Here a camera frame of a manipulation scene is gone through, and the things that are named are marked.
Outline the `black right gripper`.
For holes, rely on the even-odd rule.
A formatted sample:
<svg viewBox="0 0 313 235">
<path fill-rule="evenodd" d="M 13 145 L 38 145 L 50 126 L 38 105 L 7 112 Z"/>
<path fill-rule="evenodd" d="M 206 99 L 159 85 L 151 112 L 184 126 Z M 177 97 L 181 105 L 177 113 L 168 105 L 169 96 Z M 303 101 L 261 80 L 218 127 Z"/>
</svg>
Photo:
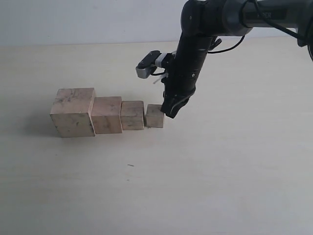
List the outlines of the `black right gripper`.
<svg viewBox="0 0 313 235">
<path fill-rule="evenodd" d="M 203 53 L 167 53 L 162 60 L 167 75 L 164 84 L 161 111 L 169 118 L 175 118 L 196 91 L 196 82 L 203 66 Z"/>
</svg>

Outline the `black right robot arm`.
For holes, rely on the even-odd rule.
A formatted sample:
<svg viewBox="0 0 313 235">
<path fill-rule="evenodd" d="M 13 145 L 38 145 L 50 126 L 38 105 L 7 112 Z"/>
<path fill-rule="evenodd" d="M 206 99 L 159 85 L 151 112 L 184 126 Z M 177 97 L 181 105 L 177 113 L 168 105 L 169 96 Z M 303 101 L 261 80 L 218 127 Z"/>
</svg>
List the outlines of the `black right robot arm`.
<svg viewBox="0 0 313 235">
<path fill-rule="evenodd" d="M 247 35 L 255 27 L 276 28 L 313 48 L 311 0 L 189 0 L 180 18 L 181 36 L 165 86 L 161 111 L 174 118 L 196 90 L 196 81 L 215 40 Z"/>
</svg>

